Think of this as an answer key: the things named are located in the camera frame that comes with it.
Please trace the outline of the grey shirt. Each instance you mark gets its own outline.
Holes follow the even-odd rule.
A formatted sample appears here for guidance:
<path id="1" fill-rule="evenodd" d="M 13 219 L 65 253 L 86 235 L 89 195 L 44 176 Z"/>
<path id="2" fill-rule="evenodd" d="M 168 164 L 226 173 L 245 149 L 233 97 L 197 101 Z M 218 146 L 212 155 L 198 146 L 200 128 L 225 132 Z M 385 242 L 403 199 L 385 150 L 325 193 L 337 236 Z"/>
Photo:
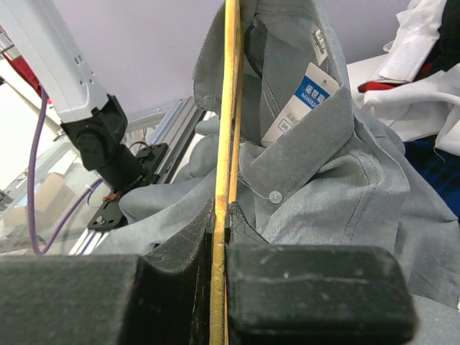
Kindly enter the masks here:
<path id="1" fill-rule="evenodd" d="M 414 344 L 459 342 L 459 221 L 405 158 L 390 128 L 359 110 L 339 41 L 318 1 L 242 1 L 247 39 L 239 197 L 276 245 L 379 247 L 400 265 L 420 325 Z M 338 89 L 267 147 L 262 137 L 316 61 Z"/>

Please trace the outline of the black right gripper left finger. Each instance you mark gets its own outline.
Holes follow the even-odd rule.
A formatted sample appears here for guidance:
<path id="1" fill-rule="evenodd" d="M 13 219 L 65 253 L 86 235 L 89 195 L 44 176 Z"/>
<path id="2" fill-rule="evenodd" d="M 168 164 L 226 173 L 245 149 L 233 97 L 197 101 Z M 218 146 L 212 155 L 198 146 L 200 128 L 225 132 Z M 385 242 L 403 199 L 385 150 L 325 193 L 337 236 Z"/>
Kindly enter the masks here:
<path id="1" fill-rule="evenodd" d="M 213 201 L 144 255 L 3 256 L 3 344 L 207 344 Z"/>

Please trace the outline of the yellow hanger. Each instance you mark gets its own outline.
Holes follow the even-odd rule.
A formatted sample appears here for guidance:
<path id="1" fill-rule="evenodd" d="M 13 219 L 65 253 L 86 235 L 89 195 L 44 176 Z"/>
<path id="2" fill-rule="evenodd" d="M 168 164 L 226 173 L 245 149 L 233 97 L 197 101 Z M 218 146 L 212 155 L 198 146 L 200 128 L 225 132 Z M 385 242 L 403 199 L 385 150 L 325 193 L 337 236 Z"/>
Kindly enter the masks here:
<path id="1" fill-rule="evenodd" d="M 225 243 L 228 207 L 236 200 L 242 117 L 244 39 L 239 1 L 225 2 L 224 77 L 215 187 L 209 343 L 228 344 Z"/>

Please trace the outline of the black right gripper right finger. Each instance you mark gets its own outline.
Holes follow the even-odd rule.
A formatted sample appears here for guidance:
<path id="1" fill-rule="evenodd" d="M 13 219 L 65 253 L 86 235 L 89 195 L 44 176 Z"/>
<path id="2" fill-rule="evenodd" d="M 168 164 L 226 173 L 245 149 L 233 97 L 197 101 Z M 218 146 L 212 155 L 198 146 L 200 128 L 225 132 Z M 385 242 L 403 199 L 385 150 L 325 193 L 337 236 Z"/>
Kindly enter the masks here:
<path id="1" fill-rule="evenodd" d="M 396 259 L 379 247 L 276 245 L 229 207 L 231 344 L 406 344 L 418 317 Z"/>

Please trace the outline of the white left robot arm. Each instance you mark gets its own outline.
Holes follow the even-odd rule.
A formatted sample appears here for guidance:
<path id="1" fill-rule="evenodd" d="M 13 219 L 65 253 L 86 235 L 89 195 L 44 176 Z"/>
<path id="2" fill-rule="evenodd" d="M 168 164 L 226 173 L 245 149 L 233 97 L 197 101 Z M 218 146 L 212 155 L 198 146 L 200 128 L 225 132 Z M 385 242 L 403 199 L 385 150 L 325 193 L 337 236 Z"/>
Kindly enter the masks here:
<path id="1" fill-rule="evenodd" d="M 138 185 L 145 168 L 122 142 L 127 116 L 98 81 L 55 4 L 2 1 L 1 26 L 53 102 L 85 169 L 116 191 Z"/>

